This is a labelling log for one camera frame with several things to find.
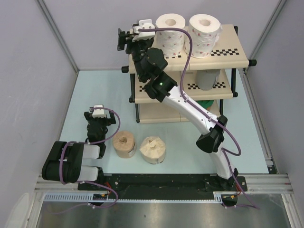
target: toilet paper roll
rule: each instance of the toilet paper roll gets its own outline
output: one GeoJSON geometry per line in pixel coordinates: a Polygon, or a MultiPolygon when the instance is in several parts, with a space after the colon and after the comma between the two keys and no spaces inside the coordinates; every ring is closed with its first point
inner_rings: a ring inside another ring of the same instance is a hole
{"type": "MultiPolygon", "coordinates": [[[[193,42],[192,57],[204,58],[210,55],[222,32],[222,25],[215,17],[197,14],[190,18],[188,32],[193,42]]],[[[185,37],[185,51],[190,50],[189,38],[185,37]]]]}
{"type": "Polygon", "coordinates": [[[158,164],[165,159],[166,145],[160,137],[150,136],[145,138],[139,150],[148,163],[158,164]]]}
{"type": "Polygon", "coordinates": [[[131,158],[136,151],[134,136],[131,132],[118,132],[113,137],[113,147],[121,158],[131,158]]]}
{"type": "Polygon", "coordinates": [[[198,70],[195,77],[195,83],[201,90],[210,90],[219,78],[220,69],[198,70]]]}
{"type": "MultiPolygon", "coordinates": [[[[181,15],[169,13],[157,18],[155,25],[157,28],[185,29],[186,21],[181,15]]],[[[178,56],[184,45],[184,34],[178,31],[156,32],[156,44],[165,57],[178,56]]]]}

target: wooden shelf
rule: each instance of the wooden shelf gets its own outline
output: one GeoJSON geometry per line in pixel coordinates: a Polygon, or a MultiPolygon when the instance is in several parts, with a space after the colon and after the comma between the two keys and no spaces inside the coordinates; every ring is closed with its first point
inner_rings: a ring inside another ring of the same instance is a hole
{"type": "MultiPolygon", "coordinates": [[[[140,104],[139,111],[141,124],[188,121],[188,119],[182,116],[178,111],[162,103],[140,104]]],[[[217,116],[220,116],[217,101],[213,102],[210,112],[217,116]]]]}
{"type": "MultiPolygon", "coordinates": [[[[249,61],[247,60],[233,25],[222,26],[223,32],[214,46],[211,55],[206,58],[191,57],[188,70],[245,68],[248,66],[249,61]]],[[[156,42],[157,41],[154,41],[152,47],[156,46],[156,42]]],[[[166,60],[168,65],[165,71],[182,71],[185,67],[187,54],[182,50],[179,56],[166,58],[166,60]]],[[[129,73],[135,73],[131,56],[129,56],[129,73]]]]}
{"type": "MultiPolygon", "coordinates": [[[[178,84],[180,84],[181,72],[167,72],[178,84]]],[[[216,85],[213,89],[205,91],[201,90],[195,84],[196,71],[187,71],[183,85],[184,91],[195,101],[202,100],[217,100],[217,99],[229,99],[233,97],[230,89],[230,85],[227,79],[227,75],[224,69],[221,70],[216,85]]],[[[147,103],[158,103],[158,101],[152,100],[147,93],[143,90],[144,83],[139,82],[138,78],[135,77],[135,103],[147,104],[147,103]]]]}

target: white toilet paper roll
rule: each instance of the white toilet paper roll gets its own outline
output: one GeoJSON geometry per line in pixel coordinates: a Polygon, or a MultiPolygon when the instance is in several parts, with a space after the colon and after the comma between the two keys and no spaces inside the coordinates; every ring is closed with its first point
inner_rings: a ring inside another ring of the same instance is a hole
{"type": "MultiPolygon", "coordinates": [[[[155,23],[157,28],[184,29],[185,18],[175,13],[161,15],[155,23]]],[[[157,48],[161,49],[165,57],[178,56],[184,45],[184,34],[178,31],[156,32],[157,48]]]]}
{"type": "Polygon", "coordinates": [[[165,159],[166,145],[160,137],[150,136],[145,138],[139,150],[148,163],[158,164],[165,159]]]}
{"type": "MultiPolygon", "coordinates": [[[[190,18],[188,32],[193,42],[192,57],[204,58],[210,55],[222,32],[222,25],[215,17],[197,14],[190,18]]],[[[189,53],[190,41],[185,36],[185,51],[189,53]]]]}

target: kraft paper roll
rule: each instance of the kraft paper roll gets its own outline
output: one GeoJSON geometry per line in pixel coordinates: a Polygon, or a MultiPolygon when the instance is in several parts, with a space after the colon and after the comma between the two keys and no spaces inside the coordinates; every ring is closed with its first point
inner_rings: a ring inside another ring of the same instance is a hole
{"type": "MultiPolygon", "coordinates": [[[[204,58],[210,55],[222,32],[222,25],[215,17],[197,14],[190,18],[188,32],[193,42],[192,57],[204,58]]],[[[185,51],[190,49],[189,38],[185,37],[185,51]]]]}
{"type": "Polygon", "coordinates": [[[158,164],[165,159],[166,145],[160,137],[150,136],[145,138],[139,150],[148,163],[158,164]]]}
{"type": "MultiPolygon", "coordinates": [[[[181,15],[169,13],[157,18],[155,25],[157,28],[185,29],[186,20],[181,15]]],[[[156,32],[156,43],[165,57],[178,56],[184,45],[184,34],[178,31],[156,32]]]]}
{"type": "Polygon", "coordinates": [[[113,137],[113,147],[121,158],[131,158],[136,151],[134,136],[131,132],[118,132],[113,137]]]}

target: gray wall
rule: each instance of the gray wall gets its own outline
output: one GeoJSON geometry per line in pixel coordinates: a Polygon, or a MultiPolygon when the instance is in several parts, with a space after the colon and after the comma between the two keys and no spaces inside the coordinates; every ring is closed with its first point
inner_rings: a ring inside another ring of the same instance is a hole
{"type": "Polygon", "coordinates": [[[191,16],[210,14],[223,24],[239,26],[247,56],[253,51],[279,0],[45,0],[80,69],[127,65],[118,53],[117,29],[129,30],[139,19],[156,19],[165,13],[191,16]]]}
{"type": "Polygon", "coordinates": [[[34,0],[0,3],[0,227],[32,192],[76,75],[34,0]]]}
{"type": "Polygon", "coordinates": [[[249,70],[280,173],[288,173],[304,212],[304,1],[288,1],[249,70]]]}

